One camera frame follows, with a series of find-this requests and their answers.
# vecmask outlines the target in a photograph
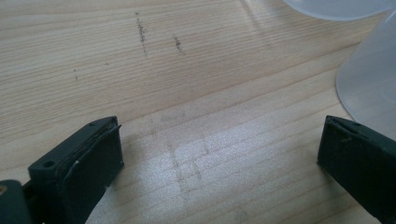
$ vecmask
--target light wood surface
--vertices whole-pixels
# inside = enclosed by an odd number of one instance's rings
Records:
[[[116,115],[88,223],[377,223],[316,165],[338,66],[375,27],[279,0],[1,0],[0,179]]]

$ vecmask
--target wood grain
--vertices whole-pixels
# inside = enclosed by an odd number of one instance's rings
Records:
[[[380,17],[275,0],[0,2],[0,179],[117,115],[88,223],[377,223],[316,165],[338,66]]]

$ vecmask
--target black clamp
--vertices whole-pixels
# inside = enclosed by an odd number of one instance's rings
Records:
[[[328,116],[318,164],[381,223],[396,223],[396,142],[357,122]]]
[[[91,122],[30,165],[24,186],[0,181],[0,223],[85,223],[123,166],[119,128]]]

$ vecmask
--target screw hole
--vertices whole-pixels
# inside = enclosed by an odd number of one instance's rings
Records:
[[[46,168],[50,168],[51,166],[53,166],[55,164],[54,161],[46,161],[43,166]]]
[[[0,185],[0,196],[7,191],[7,186]]]

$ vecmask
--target dark scratch mark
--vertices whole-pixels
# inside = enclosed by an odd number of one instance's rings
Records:
[[[181,43],[180,43],[180,41],[178,40],[177,36],[174,35],[173,38],[175,39],[175,47],[176,47],[176,49],[178,50],[178,52],[184,54],[183,49],[181,48]]]
[[[73,72],[77,72],[77,69],[73,69]],[[75,75],[75,80],[78,81],[78,76]]]
[[[139,20],[139,18],[136,19],[136,23],[137,23],[137,28],[139,29],[139,35],[140,35],[140,42],[142,43],[142,47],[143,47],[143,52],[145,53],[146,56],[148,56],[148,53],[146,51],[146,29],[143,26],[143,22],[141,20]]]
[[[171,160],[174,166],[174,169],[176,171],[176,177],[177,177],[177,184],[180,188],[180,192],[181,192],[181,198],[183,200],[184,206],[187,207],[189,200],[190,200],[190,188],[188,186],[188,184],[186,183],[186,181],[184,180],[183,177],[183,173],[180,169],[180,164],[177,161],[177,157],[176,157],[176,152],[175,152],[175,148],[174,146],[170,143],[167,142],[166,146],[168,148],[169,154],[171,156]]]

